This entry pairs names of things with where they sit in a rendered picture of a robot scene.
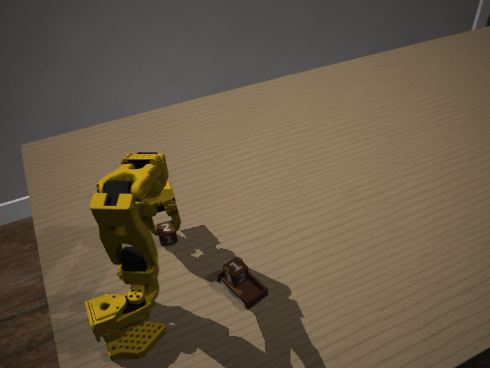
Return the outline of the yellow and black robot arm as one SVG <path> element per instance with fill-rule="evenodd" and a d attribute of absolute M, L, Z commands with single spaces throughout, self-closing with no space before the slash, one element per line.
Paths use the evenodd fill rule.
<path fill-rule="evenodd" d="M 159 292 L 158 252 L 135 202 L 162 191 L 168 176 L 164 154 L 129 153 L 116 171 L 96 184 L 98 193 L 90 203 L 105 251 L 111 262 L 119 265 L 118 277 L 131 284 L 128 294 L 88 300 L 94 327 L 98 336 L 103 336 L 112 362 L 121 357 L 145 357 L 166 334 L 164 323 L 144 322 Z M 123 249 L 121 244 L 132 247 Z M 144 323 L 132 327 L 135 321 Z"/>

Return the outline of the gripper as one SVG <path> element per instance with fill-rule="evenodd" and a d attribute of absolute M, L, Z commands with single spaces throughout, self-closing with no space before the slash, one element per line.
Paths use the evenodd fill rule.
<path fill-rule="evenodd" d="M 154 235 L 157 236 L 158 231 L 152 217 L 162 211 L 166 211 L 168 216 L 171 216 L 176 231 L 179 230 L 181 219 L 170 182 L 167 181 L 166 186 L 162 191 L 154 195 L 146 196 L 142 201 L 135 203 L 141 220 Z"/>

